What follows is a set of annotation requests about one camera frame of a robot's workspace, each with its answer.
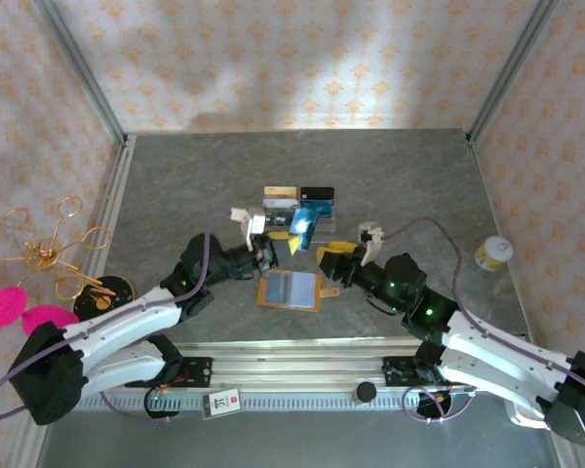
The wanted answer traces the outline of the orange leather card holder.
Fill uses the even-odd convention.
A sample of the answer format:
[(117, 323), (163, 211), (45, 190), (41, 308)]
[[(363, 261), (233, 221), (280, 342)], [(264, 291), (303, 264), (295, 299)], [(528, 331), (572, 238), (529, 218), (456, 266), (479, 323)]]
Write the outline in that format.
[[(286, 305), (266, 303), (264, 300), (266, 278), (271, 272), (276, 271), (292, 273), (290, 300)], [(340, 287), (324, 287), (323, 277), (314, 273), (290, 270), (271, 270), (268, 275), (262, 278), (259, 283), (256, 298), (256, 304), (259, 306), (304, 312), (318, 312), (320, 310), (322, 299), (338, 297), (341, 291)]]

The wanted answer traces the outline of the clear acrylic card stand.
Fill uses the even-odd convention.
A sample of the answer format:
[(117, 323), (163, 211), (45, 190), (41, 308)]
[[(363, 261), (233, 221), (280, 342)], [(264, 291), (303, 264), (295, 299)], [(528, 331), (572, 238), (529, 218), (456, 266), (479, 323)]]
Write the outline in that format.
[[(295, 211), (297, 208), (300, 208), (300, 201), (302, 200), (300, 198), (300, 187), (296, 187), (297, 188), (297, 200), (298, 200), (298, 206), (295, 207), (294, 209), (291, 209), (291, 211)], [(316, 230), (319, 232), (330, 232), (333, 233), (335, 231), (335, 227), (336, 227), (336, 222), (335, 222), (335, 190), (334, 190), (334, 199), (333, 199), (333, 209), (332, 209), (332, 216), (331, 218), (318, 218), (318, 222), (316, 225)], [(266, 210), (264, 209), (265, 212), (270, 212), (270, 211), (282, 211), (282, 210)], [(280, 230), (282, 229), (288, 229), (290, 228), (289, 226), (269, 226), (272, 228), (278, 228)]]

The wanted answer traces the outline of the dark grey card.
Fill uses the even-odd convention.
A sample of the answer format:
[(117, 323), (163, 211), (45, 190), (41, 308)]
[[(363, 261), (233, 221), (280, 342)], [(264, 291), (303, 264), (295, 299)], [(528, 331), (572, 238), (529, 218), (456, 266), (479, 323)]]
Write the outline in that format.
[(286, 305), (290, 300), (291, 280), (291, 272), (271, 272), (266, 278), (265, 302)]

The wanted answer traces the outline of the yellow white can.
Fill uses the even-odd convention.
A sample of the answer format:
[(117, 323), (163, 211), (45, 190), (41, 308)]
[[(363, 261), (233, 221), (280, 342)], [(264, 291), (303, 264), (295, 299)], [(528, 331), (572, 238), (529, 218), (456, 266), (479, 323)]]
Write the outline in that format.
[(503, 267), (514, 254), (512, 244), (501, 236), (489, 236), (475, 251), (477, 264), (486, 271)]

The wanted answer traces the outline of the black round knob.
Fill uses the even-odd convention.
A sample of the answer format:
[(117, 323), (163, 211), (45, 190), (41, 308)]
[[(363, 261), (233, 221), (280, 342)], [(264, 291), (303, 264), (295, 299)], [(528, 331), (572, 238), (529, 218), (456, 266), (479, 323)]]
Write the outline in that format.
[(377, 395), (376, 386), (370, 381), (360, 382), (352, 392), (352, 399), (358, 406), (369, 405)]

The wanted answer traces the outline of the black round disc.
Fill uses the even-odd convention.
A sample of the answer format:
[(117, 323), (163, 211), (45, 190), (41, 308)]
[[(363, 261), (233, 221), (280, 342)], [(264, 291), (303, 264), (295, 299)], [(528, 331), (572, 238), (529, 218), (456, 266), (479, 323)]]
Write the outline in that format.
[(98, 277), (100, 285), (87, 285), (74, 299), (72, 312), (80, 321), (91, 320), (121, 307), (135, 298), (131, 283), (121, 276)]

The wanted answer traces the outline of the white number tag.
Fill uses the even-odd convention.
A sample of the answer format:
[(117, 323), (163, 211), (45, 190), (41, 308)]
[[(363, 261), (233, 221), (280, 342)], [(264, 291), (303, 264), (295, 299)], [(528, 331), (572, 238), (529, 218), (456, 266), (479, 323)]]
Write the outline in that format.
[(237, 388), (209, 393), (202, 397), (202, 411), (205, 420), (223, 417), (241, 410), (241, 393)]

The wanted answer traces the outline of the pink fluffy ball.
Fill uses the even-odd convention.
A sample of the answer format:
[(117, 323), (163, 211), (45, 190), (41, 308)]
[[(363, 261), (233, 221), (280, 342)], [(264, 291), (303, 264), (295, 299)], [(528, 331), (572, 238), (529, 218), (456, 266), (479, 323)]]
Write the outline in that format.
[(78, 322), (79, 318), (76, 314), (54, 304), (34, 306), (21, 316), (21, 327), (26, 336), (30, 336), (46, 323), (53, 323), (57, 328), (62, 329)]
[(0, 328), (17, 320), (26, 310), (28, 294), (19, 286), (9, 286), (0, 290)]

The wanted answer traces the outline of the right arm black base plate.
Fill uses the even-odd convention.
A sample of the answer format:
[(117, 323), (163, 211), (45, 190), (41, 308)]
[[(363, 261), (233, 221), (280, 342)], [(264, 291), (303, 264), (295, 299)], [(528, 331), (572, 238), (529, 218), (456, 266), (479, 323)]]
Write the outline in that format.
[(423, 360), (414, 356), (387, 356), (382, 359), (381, 371), (387, 387), (422, 387), (426, 389), (457, 388), (475, 392), (476, 388), (444, 378), (440, 359)]

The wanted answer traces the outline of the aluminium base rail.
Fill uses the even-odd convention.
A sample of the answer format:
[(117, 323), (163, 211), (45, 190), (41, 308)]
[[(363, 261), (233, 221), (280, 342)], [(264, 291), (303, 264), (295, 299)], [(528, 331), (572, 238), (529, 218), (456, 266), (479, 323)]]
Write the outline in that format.
[(351, 385), (366, 376), (385, 384), (382, 359), (416, 357), (418, 351), (402, 339), (380, 340), (377, 345), (347, 340), (207, 343), (186, 350), (170, 343), (181, 357), (213, 359), (210, 386), (239, 383), (256, 388)]

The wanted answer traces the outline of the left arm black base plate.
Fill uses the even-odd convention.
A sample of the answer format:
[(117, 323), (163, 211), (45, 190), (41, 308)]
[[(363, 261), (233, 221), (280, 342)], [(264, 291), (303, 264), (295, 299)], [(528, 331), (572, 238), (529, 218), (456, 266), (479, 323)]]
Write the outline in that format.
[(125, 384), (128, 388), (209, 388), (213, 359), (209, 357), (181, 357), (165, 364), (161, 372), (150, 380)]

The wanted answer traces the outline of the aluminium side rail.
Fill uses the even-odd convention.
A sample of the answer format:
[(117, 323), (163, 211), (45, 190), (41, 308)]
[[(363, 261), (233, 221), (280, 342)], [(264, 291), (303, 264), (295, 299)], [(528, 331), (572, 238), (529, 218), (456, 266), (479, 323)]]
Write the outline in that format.
[[(127, 135), (118, 148), (96, 212), (95, 226), (107, 228), (111, 234), (117, 225), (136, 142), (136, 135)], [(109, 248), (107, 245), (101, 250), (88, 251), (83, 267), (87, 275), (93, 278), (103, 275)]]

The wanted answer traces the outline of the aluminium frame post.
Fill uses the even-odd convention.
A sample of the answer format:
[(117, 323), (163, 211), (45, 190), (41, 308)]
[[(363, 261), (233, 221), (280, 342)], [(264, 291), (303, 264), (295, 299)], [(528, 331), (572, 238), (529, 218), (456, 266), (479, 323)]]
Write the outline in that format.
[(69, 30), (56, 1), (32, 0), (32, 3), (57, 41), (69, 65), (81, 81), (105, 128), (110, 132), (113, 139), (123, 147), (128, 139), (128, 134), (123, 130), (93, 70), (87, 63), (84, 53)]
[(531, 49), (545, 29), (550, 17), (555, 12), (560, 0), (537, 0), (526, 24), (514, 47), (500, 69), (490, 91), (474, 119), (473, 124), (465, 133), (468, 146), (474, 148), (482, 137), (496, 110), (504, 100), (527, 60)]

